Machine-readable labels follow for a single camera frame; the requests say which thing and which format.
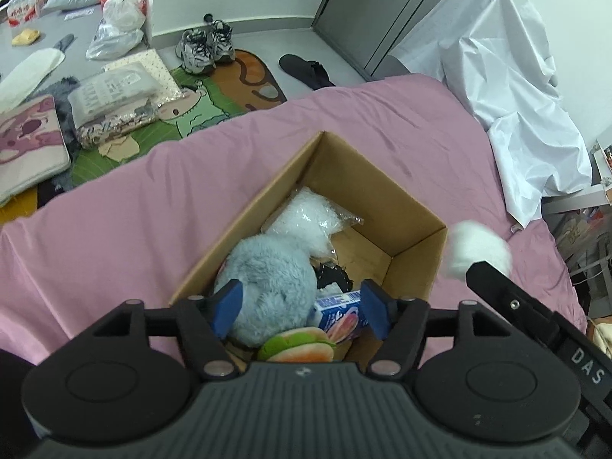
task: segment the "gray sneaker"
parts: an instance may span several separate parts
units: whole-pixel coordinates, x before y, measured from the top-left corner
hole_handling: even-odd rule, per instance
[[[215,59],[207,46],[207,32],[188,29],[176,45],[176,56],[190,74],[206,74],[215,69]]]
[[[214,21],[212,14],[204,16],[207,44],[215,62],[228,63],[236,59],[236,50],[231,42],[232,28],[221,20]]]

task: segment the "gray plush toy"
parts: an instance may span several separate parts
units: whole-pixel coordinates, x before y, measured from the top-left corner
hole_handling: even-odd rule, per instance
[[[306,324],[316,298],[316,275],[296,239],[259,234],[241,240],[219,271],[215,292],[234,279],[243,283],[243,307],[230,337],[255,348]]]

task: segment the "gray cabinet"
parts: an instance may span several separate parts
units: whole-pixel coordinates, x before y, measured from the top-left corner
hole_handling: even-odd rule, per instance
[[[440,0],[323,0],[314,30],[364,77]]]

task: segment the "fluffy plush toy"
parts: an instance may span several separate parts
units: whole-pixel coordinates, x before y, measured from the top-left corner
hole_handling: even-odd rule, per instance
[[[472,264],[483,260],[510,277],[512,254],[503,239],[475,221],[463,221],[454,226],[449,234],[448,274],[465,281],[465,274]]]
[[[230,280],[243,283],[243,307],[230,337],[259,347],[277,333],[306,324],[316,298],[316,275],[296,239],[259,234],[241,240],[221,267],[218,291]]]
[[[331,362],[335,343],[320,328],[298,328],[271,337],[259,349],[258,360],[268,362]]]

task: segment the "pink bedsheet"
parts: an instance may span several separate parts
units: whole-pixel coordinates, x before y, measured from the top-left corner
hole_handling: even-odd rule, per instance
[[[546,224],[510,232],[485,132],[443,84],[412,75],[325,88],[163,143],[5,225],[0,348],[39,363],[126,299],[165,306],[224,228],[320,130],[344,137],[446,225],[473,219],[500,234],[512,248],[512,280],[585,328]],[[475,295],[439,274],[431,304],[455,308],[462,299]],[[427,355],[444,347],[430,344]]]

